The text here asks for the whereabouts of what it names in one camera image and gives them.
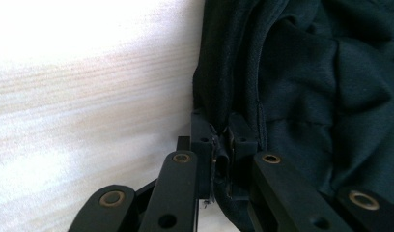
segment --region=black mechanism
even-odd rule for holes
[[[249,200],[256,231],[394,231],[394,205],[358,187],[341,188],[329,199],[281,156],[258,152],[252,134],[236,113],[218,135],[204,111],[194,111],[191,137],[179,137],[155,181],[138,191],[98,190],[70,231],[196,231],[198,200],[213,200],[218,168],[227,176],[230,199]],[[227,154],[217,154],[218,146]],[[220,159],[227,160],[225,167],[217,166]]]

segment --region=wrinkled cloth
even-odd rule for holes
[[[242,114],[323,194],[394,204],[394,1],[206,0],[193,96],[216,131]],[[241,202],[219,203],[252,229]]]

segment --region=white textured surface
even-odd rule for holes
[[[96,190],[158,175],[189,135],[203,5],[0,1],[0,231],[67,231]]]

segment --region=metal grommet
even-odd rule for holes
[[[191,157],[188,154],[176,154],[175,156],[173,156],[173,160],[175,162],[185,163],[189,162],[191,160]]]
[[[276,164],[281,162],[281,158],[277,157],[276,155],[266,154],[263,155],[263,161]]]
[[[109,191],[100,198],[98,202],[104,207],[117,207],[125,200],[125,194],[122,191]]]
[[[353,204],[365,210],[375,211],[379,209],[379,203],[375,198],[360,191],[352,190],[349,199]]]

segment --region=dark green fabric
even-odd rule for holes
[[[207,0],[193,93],[217,131],[241,113],[317,190],[394,203],[394,1]]]

